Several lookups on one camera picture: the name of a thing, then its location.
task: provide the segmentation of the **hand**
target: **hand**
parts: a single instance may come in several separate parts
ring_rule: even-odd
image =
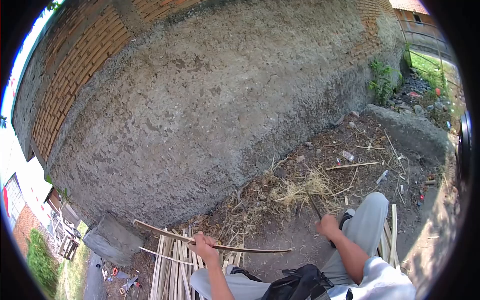
[[[325,236],[328,240],[333,240],[335,235],[343,234],[340,229],[338,229],[338,222],[336,218],[332,215],[325,215],[321,221],[315,223],[317,232]]]
[[[216,245],[213,238],[204,236],[204,233],[200,231],[193,236],[193,239],[196,245],[189,244],[190,250],[198,254],[207,266],[220,265],[218,251],[213,248]]]

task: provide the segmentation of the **concrete block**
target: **concrete block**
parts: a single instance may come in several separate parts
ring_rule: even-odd
[[[93,252],[117,266],[130,265],[132,255],[144,244],[109,213],[105,213],[98,226],[85,234],[83,241]]]

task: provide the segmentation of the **black bag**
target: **black bag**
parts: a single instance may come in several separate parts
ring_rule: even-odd
[[[330,286],[333,284],[313,264],[297,270],[282,270],[282,273],[287,277],[272,283],[262,300],[305,300],[309,296],[312,300],[330,299],[321,282],[325,281]]]

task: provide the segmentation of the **gray pants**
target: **gray pants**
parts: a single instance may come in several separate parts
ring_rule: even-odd
[[[353,218],[345,221],[342,232],[345,236],[359,245],[370,257],[374,256],[384,228],[385,218],[388,212],[388,200],[382,193],[373,192],[365,197],[357,211],[349,209]],[[235,300],[261,299],[270,286],[269,283],[249,280],[243,274],[230,274],[233,265],[227,267],[228,287]],[[334,285],[353,285],[353,280],[347,275],[338,251],[321,269]],[[190,285],[204,296],[211,299],[210,282],[207,269],[200,269],[192,274]]]

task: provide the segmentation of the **roof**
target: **roof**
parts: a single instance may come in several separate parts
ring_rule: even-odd
[[[390,0],[390,4],[394,9],[428,14],[420,0]]]

